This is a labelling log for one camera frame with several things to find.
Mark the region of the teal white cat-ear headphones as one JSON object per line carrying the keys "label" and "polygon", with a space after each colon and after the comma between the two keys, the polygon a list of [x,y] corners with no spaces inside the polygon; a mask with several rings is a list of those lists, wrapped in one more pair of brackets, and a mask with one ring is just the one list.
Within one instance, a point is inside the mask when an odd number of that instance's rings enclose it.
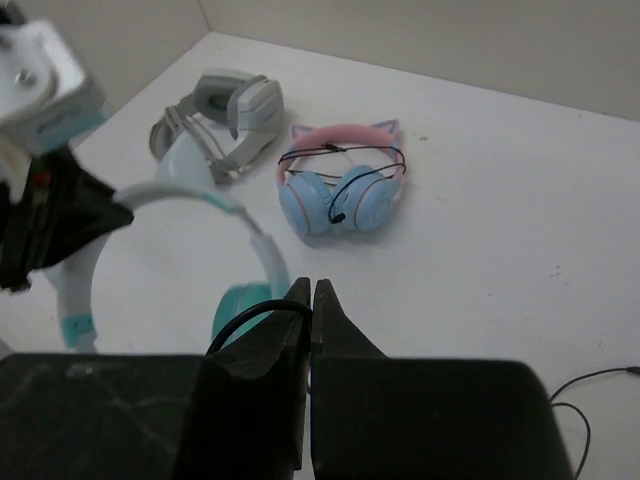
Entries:
{"label": "teal white cat-ear headphones", "polygon": [[46,271],[76,353],[194,353],[238,313],[291,286],[276,243],[179,145],[154,176],[117,190],[137,218]]}

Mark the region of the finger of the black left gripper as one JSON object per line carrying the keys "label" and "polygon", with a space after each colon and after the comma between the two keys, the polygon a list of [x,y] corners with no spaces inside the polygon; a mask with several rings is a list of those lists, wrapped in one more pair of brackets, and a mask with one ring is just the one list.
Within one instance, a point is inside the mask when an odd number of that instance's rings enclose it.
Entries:
{"label": "finger of the black left gripper", "polygon": [[29,274],[52,267],[99,236],[130,225],[132,210],[81,167],[69,149],[32,160],[21,199],[1,180],[1,288],[30,288]]}

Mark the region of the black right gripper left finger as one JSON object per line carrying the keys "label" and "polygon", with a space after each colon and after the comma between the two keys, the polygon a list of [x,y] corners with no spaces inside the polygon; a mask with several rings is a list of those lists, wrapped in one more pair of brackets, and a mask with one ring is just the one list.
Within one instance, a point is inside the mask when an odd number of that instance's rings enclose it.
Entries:
{"label": "black right gripper left finger", "polygon": [[310,321],[275,311],[207,355],[13,354],[5,479],[289,479],[300,468]]}

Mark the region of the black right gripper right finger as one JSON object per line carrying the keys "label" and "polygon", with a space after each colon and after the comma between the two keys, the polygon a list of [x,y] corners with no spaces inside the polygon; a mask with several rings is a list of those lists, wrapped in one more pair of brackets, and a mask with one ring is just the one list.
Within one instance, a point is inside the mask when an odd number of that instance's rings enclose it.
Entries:
{"label": "black right gripper right finger", "polygon": [[315,289],[311,458],[319,479],[570,479],[547,398],[527,365],[392,358]]}

